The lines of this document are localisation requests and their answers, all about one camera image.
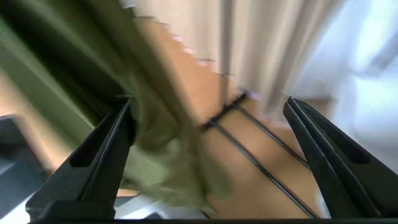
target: green fabric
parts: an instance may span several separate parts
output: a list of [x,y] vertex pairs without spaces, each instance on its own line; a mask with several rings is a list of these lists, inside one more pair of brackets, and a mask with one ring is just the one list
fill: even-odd
[[165,69],[116,0],[0,1],[0,63],[55,132],[76,148],[127,98],[139,123],[122,187],[209,208],[228,177],[206,155]]

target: vertical pole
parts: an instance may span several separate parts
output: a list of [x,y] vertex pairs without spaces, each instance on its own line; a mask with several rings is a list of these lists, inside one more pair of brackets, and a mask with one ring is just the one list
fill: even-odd
[[228,76],[231,63],[233,0],[221,0],[220,4],[220,105],[224,108],[228,104]]

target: clothing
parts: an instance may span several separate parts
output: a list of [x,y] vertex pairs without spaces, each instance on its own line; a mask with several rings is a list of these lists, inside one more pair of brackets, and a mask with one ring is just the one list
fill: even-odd
[[0,63],[71,149],[131,100],[138,133],[123,187],[196,208],[209,208],[207,193],[230,193],[166,70],[117,1],[1,1]]

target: brown floor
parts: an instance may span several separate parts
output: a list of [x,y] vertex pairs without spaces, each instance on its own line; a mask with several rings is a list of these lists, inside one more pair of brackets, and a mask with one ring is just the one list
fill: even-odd
[[[218,102],[219,76],[208,66],[199,66],[193,55],[183,52],[183,45],[170,38],[167,29],[149,19],[138,20],[167,64],[171,79],[182,100],[197,123],[205,122],[220,109]],[[231,88],[229,98],[236,96]],[[25,102],[16,88],[0,75],[0,115],[21,114],[20,125],[29,138],[40,160],[48,169],[56,169],[68,156],[61,140],[45,121]],[[257,102],[248,100],[243,106],[256,115]],[[311,209],[318,213],[315,192],[318,187],[309,170],[285,152],[270,137],[238,111],[221,121],[236,139],[245,145],[277,179],[288,186]],[[286,129],[278,129],[264,122],[291,147],[297,147],[295,136]],[[204,134],[208,152],[229,172],[234,184],[232,197],[224,202],[211,199],[220,218],[306,218],[307,216],[284,195],[267,177],[248,161],[222,134],[210,129]],[[132,192],[121,192],[121,195]]]

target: beige curtain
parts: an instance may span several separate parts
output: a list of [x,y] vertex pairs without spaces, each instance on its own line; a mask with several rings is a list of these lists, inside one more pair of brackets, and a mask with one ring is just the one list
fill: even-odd
[[[151,16],[181,36],[198,60],[220,70],[220,4],[232,0],[137,0],[138,16]],[[305,59],[343,0],[234,0],[230,74],[258,96],[261,114],[279,112]]]

